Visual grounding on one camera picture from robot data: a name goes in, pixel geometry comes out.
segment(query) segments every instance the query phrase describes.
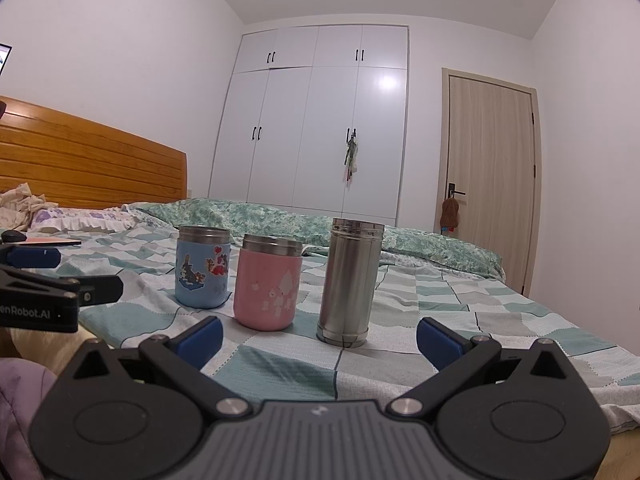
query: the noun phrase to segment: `cartoon sticker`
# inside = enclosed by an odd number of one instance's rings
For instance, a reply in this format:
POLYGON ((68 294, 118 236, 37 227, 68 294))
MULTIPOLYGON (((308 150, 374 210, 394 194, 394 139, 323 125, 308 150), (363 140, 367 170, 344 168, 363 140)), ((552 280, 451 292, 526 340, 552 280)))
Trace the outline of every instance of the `cartoon sticker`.
POLYGON ((224 276, 229 273, 229 258, 222 252, 222 247, 216 246, 214 251, 216 256, 207 258, 207 270, 216 276, 224 276))
POLYGON ((195 290, 204 286, 205 275, 201 272, 193 272, 193 265, 189 263, 189 259, 190 256, 185 254, 178 281, 184 288, 195 290))
MULTIPOLYGON (((252 283, 253 290, 259 290, 258 282, 252 283)), ((288 270, 277 288, 272 288, 267 294, 267 300, 262 302, 261 310, 269 310, 274 307, 273 315, 275 317, 282 316, 283 310, 295 308, 297 291, 294 290, 294 282, 291 271, 288 270)))

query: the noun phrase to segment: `metal lid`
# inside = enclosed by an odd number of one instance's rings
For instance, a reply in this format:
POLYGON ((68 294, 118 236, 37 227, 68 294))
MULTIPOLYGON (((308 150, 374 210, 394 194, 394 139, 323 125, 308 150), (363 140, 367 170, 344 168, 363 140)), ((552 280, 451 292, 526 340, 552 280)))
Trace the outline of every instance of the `metal lid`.
POLYGON ((276 256, 302 256, 302 243, 275 236, 245 234, 242 248, 255 253, 276 254, 276 256))
POLYGON ((183 225, 178 228, 178 240, 197 244, 228 244, 231 236, 227 229, 204 225, 183 225))
POLYGON ((373 238, 382 240, 385 233, 383 224, 373 222, 362 222, 360 220, 349 220, 348 218, 334 218, 334 225, 331 234, 348 238, 373 238))

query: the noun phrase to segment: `blue cup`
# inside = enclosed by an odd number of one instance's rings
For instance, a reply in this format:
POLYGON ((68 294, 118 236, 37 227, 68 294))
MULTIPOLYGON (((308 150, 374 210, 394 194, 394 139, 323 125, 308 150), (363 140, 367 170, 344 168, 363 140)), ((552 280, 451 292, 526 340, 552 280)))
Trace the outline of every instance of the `blue cup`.
POLYGON ((229 231, 206 226, 182 226, 175 255, 175 297, 185 306, 217 308, 230 296, 229 231))

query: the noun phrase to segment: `door handle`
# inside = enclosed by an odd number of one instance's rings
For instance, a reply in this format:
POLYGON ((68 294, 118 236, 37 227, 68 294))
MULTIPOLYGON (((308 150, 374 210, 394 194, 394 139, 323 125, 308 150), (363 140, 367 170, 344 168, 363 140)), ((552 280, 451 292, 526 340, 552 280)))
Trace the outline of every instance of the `door handle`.
POLYGON ((449 188, 447 189, 447 197, 453 198, 454 195, 466 195, 462 191, 456 191, 456 184, 453 182, 449 182, 449 188))

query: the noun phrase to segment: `beige fabric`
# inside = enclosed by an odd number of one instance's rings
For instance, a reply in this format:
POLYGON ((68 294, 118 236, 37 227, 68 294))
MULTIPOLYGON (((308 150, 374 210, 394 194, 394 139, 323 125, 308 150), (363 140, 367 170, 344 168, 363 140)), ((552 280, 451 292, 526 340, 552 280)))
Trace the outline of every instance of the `beige fabric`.
POLYGON ((640 478, 640 428, 611 437, 607 455, 595 480, 636 480, 640 478))
POLYGON ((20 184, 15 189, 0 194, 0 228, 25 231, 33 215, 40 209, 58 207, 55 202, 47 202, 44 195, 35 196, 29 184, 20 184))
POLYGON ((83 342, 95 337, 82 326, 78 326, 78 331, 73 334, 19 328, 9 328, 8 331, 23 359, 41 364, 56 375, 64 370, 83 342))
POLYGON ((20 357, 20 353, 11 340, 9 329, 0 327, 0 358, 3 357, 20 357))

